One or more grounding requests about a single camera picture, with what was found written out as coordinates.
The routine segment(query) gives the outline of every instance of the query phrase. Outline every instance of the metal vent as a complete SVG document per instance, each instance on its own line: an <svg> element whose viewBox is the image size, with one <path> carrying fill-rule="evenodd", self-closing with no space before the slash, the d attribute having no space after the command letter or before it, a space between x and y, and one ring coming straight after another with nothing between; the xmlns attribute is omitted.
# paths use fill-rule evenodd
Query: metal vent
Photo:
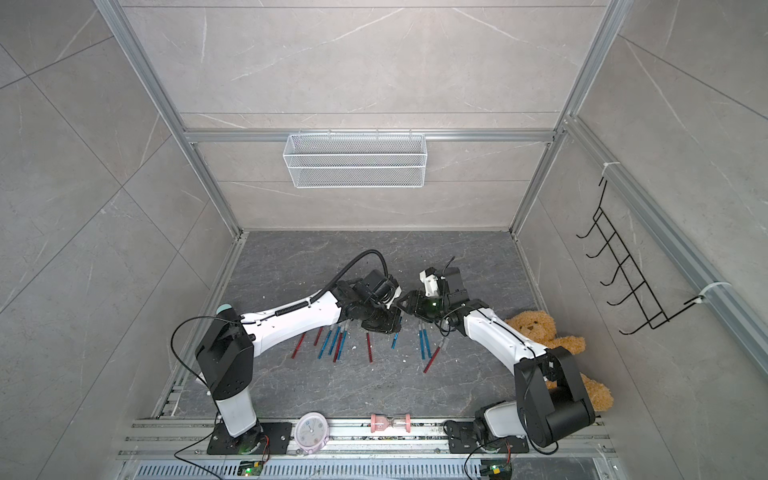
<svg viewBox="0 0 768 480"><path fill-rule="evenodd" d="M239 460L194 460L224 478L237 476ZM317 480L341 480L345 478L466 478L463 458L382 458L324 459L274 458L266 464L259 478L287 480L313 478ZM467 473L473 478L480 476L480 460L471 458ZM134 480L210 480L211 475L199 468L175 460L144 460Z"/></svg>
<svg viewBox="0 0 768 480"><path fill-rule="evenodd" d="M283 158L297 188L422 187L427 144L410 133L293 134Z"/></svg>

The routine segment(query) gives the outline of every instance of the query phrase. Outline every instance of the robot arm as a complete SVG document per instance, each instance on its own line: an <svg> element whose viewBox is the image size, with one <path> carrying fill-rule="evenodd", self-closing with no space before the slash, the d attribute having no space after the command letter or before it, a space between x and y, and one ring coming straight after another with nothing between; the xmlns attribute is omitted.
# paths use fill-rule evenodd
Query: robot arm
<svg viewBox="0 0 768 480"><path fill-rule="evenodd" d="M468 336L515 376L516 402L489 406L475 420L481 444L524 433L534 444L545 447L594 422L581 374L565 348L548 349L534 342L507 325L482 300L470 300L458 268L446 267L440 273L429 268L419 278L425 289L401 297L398 308L436 324L444 333L455 330ZM549 390L545 380L558 386Z"/></svg>
<svg viewBox="0 0 768 480"><path fill-rule="evenodd" d="M368 253L379 255L385 273L373 270L365 278L340 279ZM234 439L259 428L247 390L254 357L308 330L347 319L359 319L364 329L373 332L399 331L399 312L390 306L400 291L397 281L386 274L381 253L367 250L310 297L243 315L238 315L230 305L222 305L195 356L229 435Z"/></svg>

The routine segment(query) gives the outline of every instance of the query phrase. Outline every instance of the red stick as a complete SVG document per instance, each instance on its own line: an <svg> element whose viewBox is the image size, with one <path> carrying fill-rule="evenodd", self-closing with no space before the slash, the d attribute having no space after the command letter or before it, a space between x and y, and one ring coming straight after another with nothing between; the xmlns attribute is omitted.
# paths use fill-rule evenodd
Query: red stick
<svg viewBox="0 0 768 480"><path fill-rule="evenodd" d="M296 354L299 352L299 347L301 346L301 342L304 341L304 336L306 335L306 332L301 334L301 338L299 339L299 343L296 345L296 348L293 351L293 355L290 356L290 358L295 359Z"/></svg>
<svg viewBox="0 0 768 480"><path fill-rule="evenodd" d="M426 366L426 368L424 369L424 373L427 373L427 370L429 370L429 367L432 365L432 362L434 362L434 361L435 361L435 357L437 356L437 354L438 354L438 353L440 353L440 347L437 347L437 349L435 350L435 352L432 354L432 358L431 358L431 359L429 359L429 363L427 363L427 366Z"/></svg>
<svg viewBox="0 0 768 480"><path fill-rule="evenodd" d="M333 356L333 362L336 363L336 359L339 358L339 350L341 349L341 335L344 334L343 331L339 331L339 339L336 341L336 355Z"/></svg>
<svg viewBox="0 0 768 480"><path fill-rule="evenodd" d="M371 351L371 334L366 333L366 340L368 340L368 363L373 363L373 352Z"/></svg>
<svg viewBox="0 0 768 480"><path fill-rule="evenodd" d="M315 346L317 346L317 340L320 339L320 333L322 333L322 332L323 332L323 328L320 327L320 329L317 330L317 336L315 337L315 343L314 343Z"/></svg>

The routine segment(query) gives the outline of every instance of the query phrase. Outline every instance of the ventilation grate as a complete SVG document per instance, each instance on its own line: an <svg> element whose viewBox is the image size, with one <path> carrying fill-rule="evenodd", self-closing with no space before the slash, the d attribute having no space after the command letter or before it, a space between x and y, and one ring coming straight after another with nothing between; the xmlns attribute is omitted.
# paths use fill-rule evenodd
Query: ventilation grate
<svg viewBox="0 0 768 480"><path fill-rule="evenodd" d="M239 460L195 461L224 478L237 476ZM289 480L313 478L342 480L346 478L466 478L462 458L383 458L363 459L281 459L266 464L259 478ZM480 475L480 460L471 458L467 473L473 478ZM174 460L144 460L134 480L210 480L211 476L197 467Z"/></svg>

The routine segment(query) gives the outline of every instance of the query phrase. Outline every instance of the clock face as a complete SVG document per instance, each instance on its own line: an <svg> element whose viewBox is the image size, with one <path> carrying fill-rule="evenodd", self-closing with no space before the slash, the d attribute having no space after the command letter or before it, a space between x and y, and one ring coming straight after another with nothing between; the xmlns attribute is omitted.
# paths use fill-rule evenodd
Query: clock face
<svg viewBox="0 0 768 480"><path fill-rule="evenodd" d="M319 448L328 437L328 422L319 413L305 415L296 425L295 437L304 449Z"/></svg>

